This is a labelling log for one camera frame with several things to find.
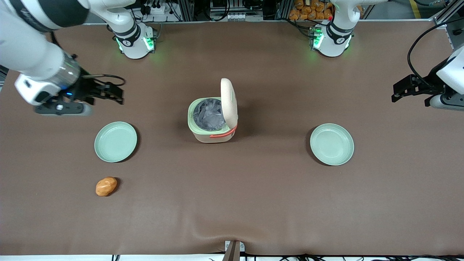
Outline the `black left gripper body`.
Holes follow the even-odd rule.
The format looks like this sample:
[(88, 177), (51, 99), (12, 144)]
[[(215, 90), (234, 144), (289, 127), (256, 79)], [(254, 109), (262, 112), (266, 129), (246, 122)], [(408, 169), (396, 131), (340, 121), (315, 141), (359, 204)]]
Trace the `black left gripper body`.
[(446, 102), (444, 102), (444, 98), (446, 98), (448, 95), (448, 85), (436, 74), (440, 69), (442, 69), (446, 65), (446, 63), (447, 60), (444, 60), (438, 65), (436, 65), (423, 79), (419, 79), (419, 77), (416, 75), (413, 77), (413, 95), (430, 95), (430, 97), (424, 100), (424, 105), (426, 107), (450, 107), (449, 104), (446, 104)]

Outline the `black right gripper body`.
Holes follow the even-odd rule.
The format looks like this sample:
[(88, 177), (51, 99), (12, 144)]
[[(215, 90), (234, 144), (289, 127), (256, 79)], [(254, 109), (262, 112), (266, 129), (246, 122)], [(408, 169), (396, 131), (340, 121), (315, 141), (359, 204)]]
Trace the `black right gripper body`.
[(108, 99), (109, 95), (105, 93), (107, 85), (98, 80), (104, 76), (80, 69), (78, 79), (71, 85), (71, 102), (82, 101), (94, 105), (95, 99)]

